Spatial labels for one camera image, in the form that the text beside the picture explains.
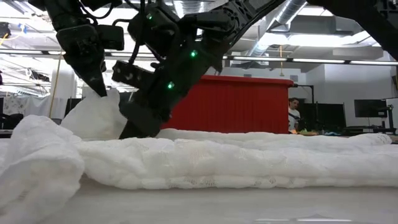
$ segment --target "white blanket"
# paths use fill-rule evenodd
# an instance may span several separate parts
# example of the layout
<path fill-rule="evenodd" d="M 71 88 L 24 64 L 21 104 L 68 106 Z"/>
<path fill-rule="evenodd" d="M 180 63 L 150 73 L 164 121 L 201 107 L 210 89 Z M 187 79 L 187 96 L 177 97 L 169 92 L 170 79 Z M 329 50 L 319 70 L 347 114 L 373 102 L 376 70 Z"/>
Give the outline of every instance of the white blanket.
<path fill-rule="evenodd" d="M 35 223 L 79 189 L 84 163 L 71 131 L 45 117 L 28 116 L 0 148 L 0 223 Z"/>
<path fill-rule="evenodd" d="M 119 120 L 112 114 L 118 103 L 112 97 L 82 101 L 71 113 L 82 122 L 69 123 L 70 129 L 87 139 L 116 136 L 121 119 L 106 134 L 98 132 L 113 125 L 103 121 Z M 82 111 L 104 105 L 104 114 Z M 79 187 L 83 161 L 89 177 L 123 189 L 398 187 L 398 148 L 383 134 L 345 139 L 168 129 L 158 139 L 79 137 L 44 117 L 28 116 L 18 125 L 0 154 L 0 223 L 32 223 L 62 207 Z"/>

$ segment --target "white table surface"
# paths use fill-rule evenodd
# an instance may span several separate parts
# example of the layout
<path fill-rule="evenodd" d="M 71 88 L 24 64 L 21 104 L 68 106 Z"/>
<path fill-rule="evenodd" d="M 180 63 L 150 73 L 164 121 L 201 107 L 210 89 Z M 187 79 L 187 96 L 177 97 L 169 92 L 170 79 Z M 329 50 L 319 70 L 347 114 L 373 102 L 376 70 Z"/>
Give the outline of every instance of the white table surface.
<path fill-rule="evenodd" d="M 121 190 L 84 178 L 78 193 L 42 224 L 274 224 L 265 220 L 314 216 L 396 224 L 398 189 Z"/>

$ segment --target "red cabinet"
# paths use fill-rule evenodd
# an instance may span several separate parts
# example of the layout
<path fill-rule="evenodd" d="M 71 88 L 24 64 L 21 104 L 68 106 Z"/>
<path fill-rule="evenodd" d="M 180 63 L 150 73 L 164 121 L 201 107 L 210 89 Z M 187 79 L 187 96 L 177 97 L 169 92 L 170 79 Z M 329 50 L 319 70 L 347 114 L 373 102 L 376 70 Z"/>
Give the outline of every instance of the red cabinet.
<path fill-rule="evenodd" d="M 221 133 L 288 131 L 291 80 L 205 75 L 163 128 Z"/>

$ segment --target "person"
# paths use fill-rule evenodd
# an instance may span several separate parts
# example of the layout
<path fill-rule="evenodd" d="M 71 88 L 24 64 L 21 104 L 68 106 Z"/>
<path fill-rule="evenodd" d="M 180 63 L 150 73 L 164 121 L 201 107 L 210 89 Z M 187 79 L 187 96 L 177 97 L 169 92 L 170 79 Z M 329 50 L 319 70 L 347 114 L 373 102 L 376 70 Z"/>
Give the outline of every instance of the person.
<path fill-rule="evenodd" d="M 300 112 L 297 110 L 299 107 L 299 99 L 290 98 L 289 99 L 289 131 L 298 131 Z"/>

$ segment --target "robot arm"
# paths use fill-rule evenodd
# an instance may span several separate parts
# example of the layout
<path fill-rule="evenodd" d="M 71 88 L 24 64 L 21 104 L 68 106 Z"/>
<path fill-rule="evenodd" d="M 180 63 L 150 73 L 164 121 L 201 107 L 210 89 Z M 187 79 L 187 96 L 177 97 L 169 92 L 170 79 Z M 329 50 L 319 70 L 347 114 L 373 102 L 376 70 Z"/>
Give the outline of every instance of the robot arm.
<path fill-rule="evenodd" d="M 121 0 L 81 0 L 92 10 Z M 104 49 L 123 49 L 123 30 L 116 26 L 90 24 L 78 0 L 29 0 L 48 10 L 65 60 L 99 95 L 105 96 Z M 149 72 L 131 62 L 117 61 L 113 80 L 137 87 L 132 100 L 121 107 L 128 119 L 122 138 L 155 136 L 170 118 L 173 107 L 184 98 L 210 67 L 222 70 L 223 55 L 258 20 L 284 0 L 230 0 L 209 12 L 179 19 L 162 1 L 150 3 L 129 21 L 130 36 L 145 44 L 158 59 Z M 308 0 L 337 16 L 357 21 L 394 58 L 398 58 L 397 25 L 382 16 L 376 0 Z M 203 30 L 196 40 L 197 29 Z M 113 30 L 114 35 L 104 35 Z"/>
<path fill-rule="evenodd" d="M 121 0 L 82 2 L 92 10 L 107 3 L 112 3 L 112 8 L 122 3 Z M 66 63 L 97 94 L 106 96 L 102 77 L 106 70 L 104 50 L 124 49 L 123 28 L 98 25 L 95 17 L 81 11 L 83 5 L 79 0 L 29 0 L 29 3 L 48 12 L 57 31 L 58 42 L 65 51 Z"/>

